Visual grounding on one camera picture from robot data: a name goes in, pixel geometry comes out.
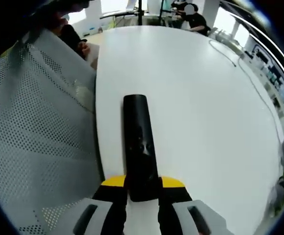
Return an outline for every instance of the desk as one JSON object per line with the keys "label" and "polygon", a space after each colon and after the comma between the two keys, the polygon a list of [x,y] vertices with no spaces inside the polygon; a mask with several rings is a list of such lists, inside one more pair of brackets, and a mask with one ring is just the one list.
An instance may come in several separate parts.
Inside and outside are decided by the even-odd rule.
{"label": "desk", "polygon": [[[123,97],[146,95],[159,175],[184,182],[191,197],[221,214],[235,235],[250,235],[279,176],[278,137],[273,117],[249,78],[208,41],[159,26],[104,31],[96,80],[101,160],[106,178],[124,174]],[[237,61],[225,46],[218,49]],[[283,139],[264,87],[240,64],[271,107]],[[129,206],[144,209],[146,204]],[[148,219],[143,213],[139,218]],[[159,234],[155,211],[152,216],[154,226],[140,220],[125,234]]]}

